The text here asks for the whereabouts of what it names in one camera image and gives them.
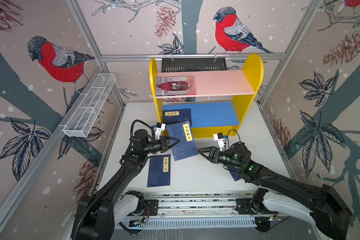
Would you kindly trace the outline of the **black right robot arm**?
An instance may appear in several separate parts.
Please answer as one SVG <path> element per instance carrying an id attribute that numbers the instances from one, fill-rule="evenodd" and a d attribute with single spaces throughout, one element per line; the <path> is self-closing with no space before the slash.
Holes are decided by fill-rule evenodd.
<path id="1" fill-rule="evenodd" d="M 316 227 L 333 240 L 345 240 L 352 212 L 339 193 L 329 185 L 322 187 L 304 184 L 273 172 L 251 159 L 251 152 L 243 142 L 227 150 L 217 147 L 198 149 L 198 153 L 213 164 L 231 166 L 250 184 L 274 190 L 302 204 Z"/>

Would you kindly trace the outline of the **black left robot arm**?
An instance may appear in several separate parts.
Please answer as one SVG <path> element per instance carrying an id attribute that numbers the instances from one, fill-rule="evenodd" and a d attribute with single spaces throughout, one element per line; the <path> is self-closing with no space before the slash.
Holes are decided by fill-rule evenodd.
<path id="1" fill-rule="evenodd" d="M 78 204 L 73 240 L 109 240 L 115 229 L 114 207 L 122 203 L 120 197 L 129 183 L 142 171 L 149 154 L 165 153 L 180 142 L 178 138 L 160 136 L 140 129 L 130 132 L 130 143 L 122 155 L 121 168 L 92 196 L 84 196 Z"/>

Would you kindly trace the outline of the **navy book yellow label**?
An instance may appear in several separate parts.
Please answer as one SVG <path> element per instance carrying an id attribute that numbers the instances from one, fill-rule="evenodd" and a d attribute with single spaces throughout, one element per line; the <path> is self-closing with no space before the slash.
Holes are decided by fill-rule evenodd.
<path id="1" fill-rule="evenodd" d="M 171 155 L 151 156 L 149 162 L 148 188 L 171 185 Z"/>

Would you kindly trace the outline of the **red silver illustrated book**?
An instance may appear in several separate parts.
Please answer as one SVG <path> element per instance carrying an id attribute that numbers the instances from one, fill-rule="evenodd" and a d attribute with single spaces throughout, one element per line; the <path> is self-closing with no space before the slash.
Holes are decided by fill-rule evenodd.
<path id="1" fill-rule="evenodd" d="M 156 96 L 196 95 L 196 85 L 192 76 L 157 77 Z"/>

